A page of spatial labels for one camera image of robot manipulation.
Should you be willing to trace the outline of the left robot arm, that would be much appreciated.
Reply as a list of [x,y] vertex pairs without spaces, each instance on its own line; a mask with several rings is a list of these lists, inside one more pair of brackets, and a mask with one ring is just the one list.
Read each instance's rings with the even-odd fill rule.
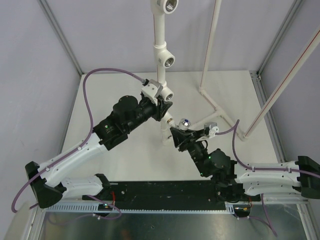
[[161,97],[158,104],[154,104],[145,96],[140,101],[131,95],[123,96],[113,106],[110,115],[93,127],[90,136],[73,150],[41,164],[28,163],[25,170],[39,207],[45,209],[62,199],[76,197],[107,199],[111,184],[104,174],[72,179],[67,177],[68,173],[127,140],[128,135],[148,119],[159,122],[172,104]]

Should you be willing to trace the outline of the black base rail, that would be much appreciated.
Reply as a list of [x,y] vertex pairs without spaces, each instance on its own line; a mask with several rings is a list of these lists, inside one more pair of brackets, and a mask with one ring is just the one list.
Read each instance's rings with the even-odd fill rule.
[[221,187],[211,180],[120,181],[95,196],[115,201],[121,210],[133,211],[211,211],[225,210],[225,203],[260,201],[248,196],[242,184]]

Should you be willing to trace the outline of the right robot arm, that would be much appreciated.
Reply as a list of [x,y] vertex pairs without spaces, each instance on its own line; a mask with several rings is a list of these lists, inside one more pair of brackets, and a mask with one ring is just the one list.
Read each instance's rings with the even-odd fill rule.
[[170,132],[174,146],[189,153],[200,176],[210,178],[225,199],[232,196],[241,201],[247,196],[276,193],[320,197],[320,165],[307,156],[283,163],[244,163],[239,158],[232,160],[219,148],[208,152],[203,143],[221,134],[214,124],[200,130],[171,127]]

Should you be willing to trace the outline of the white PVC pipe frame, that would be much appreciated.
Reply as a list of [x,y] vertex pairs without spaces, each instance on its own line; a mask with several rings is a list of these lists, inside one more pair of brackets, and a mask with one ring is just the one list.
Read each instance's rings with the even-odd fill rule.
[[[170,15],[175,12],[178,7],[178,0],[151,0],[150,8],[153,14],[153,29],[154,29],[154,42],[153,42],[153,54],[156,64],[157,82],[163,87],[161,92],[165,101],[169,101],[173,97],[172,91],[167,87],[166,82],[166,69],[172,67],[175,63],[175,56],[167,49],[167,43],[165,41],[165,15]],[[214,37],[217,30],[218,19],[220,15],[222,1],[216,0],[214,2],[212,20],[209,31],[209,38],[207,43],[207,49],[205,54],[204,67],[202,71],[202,77],[200,85],[203,85],[203,81],[206,79],[206,74],[208,72],[208,64],[211,57],[211,51],[214,43]],[[320,29],[317,28],[310,40],[307,42],[306,46],[299,57],[295,60],[294,64],[290,67],[289,71],[272,92],[270,97],[267,99],[261,110],[254,118],[249,128],[245,131],[239,131],[238,135],[240,139],[246,140],[250,137],[256,127],[264,119],[267,113],[270,111],[272,106],[275,104],[276,100],[283,93],[285,88],[289,85],[291,80],[301,69],[303,64],[307,61],[316,47],[320,44]]]

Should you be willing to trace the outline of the aluminium table frame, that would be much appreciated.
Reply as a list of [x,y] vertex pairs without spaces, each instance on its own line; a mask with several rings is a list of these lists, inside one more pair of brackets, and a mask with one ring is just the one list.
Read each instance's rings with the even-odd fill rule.
[[225,210],[126,210],[110,200],[36,208],[30,240],[317,240],[310,202],[292,193],[225,203]]

